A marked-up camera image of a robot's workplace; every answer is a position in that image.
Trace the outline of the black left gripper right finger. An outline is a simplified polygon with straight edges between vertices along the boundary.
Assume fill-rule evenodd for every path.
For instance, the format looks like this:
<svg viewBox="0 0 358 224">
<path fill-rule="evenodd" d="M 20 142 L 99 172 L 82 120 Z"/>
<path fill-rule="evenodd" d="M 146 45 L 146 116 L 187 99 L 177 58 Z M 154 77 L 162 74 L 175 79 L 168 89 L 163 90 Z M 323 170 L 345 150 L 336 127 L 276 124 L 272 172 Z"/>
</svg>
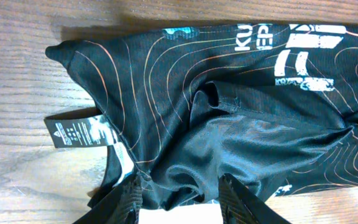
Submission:
<svg viewBox="0 0 358 224">
<path fill-rule="evenodd" d="M 218 189 L 224 224 L 290 224 L 231 174 L 219 178 Z"/>
</svg>

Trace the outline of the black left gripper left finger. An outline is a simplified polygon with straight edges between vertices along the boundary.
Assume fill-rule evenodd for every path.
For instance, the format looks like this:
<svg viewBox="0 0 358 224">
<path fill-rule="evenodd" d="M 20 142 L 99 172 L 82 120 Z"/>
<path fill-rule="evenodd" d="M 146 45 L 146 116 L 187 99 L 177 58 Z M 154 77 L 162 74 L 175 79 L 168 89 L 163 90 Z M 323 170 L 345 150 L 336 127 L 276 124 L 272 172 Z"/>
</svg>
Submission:
<svg viewBox="0 0 358 224">
<path fill-rule="evenodd" d="M 130 175 L 74 224 L 138 224 L 141 206 L 139 176 Z"/>
</svg>

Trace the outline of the black orange-patterned t-shirt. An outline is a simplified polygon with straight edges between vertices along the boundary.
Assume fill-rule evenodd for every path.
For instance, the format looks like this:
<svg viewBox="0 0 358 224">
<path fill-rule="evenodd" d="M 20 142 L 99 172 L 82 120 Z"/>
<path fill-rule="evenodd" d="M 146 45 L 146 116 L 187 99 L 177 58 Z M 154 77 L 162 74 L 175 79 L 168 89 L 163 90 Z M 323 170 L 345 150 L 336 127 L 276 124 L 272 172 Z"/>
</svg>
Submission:
<svg viewBox="0 0 358 224">
<path fill-rule="evenodd" d="M 100 113 L 52 136 L 109 139 L 90 207 L 131 172 L 149 210 L 215 200 L 226 173 L 261 200 L 358 187 L 358 26 L 168 28 L 45 54 Z"/>
</svg>

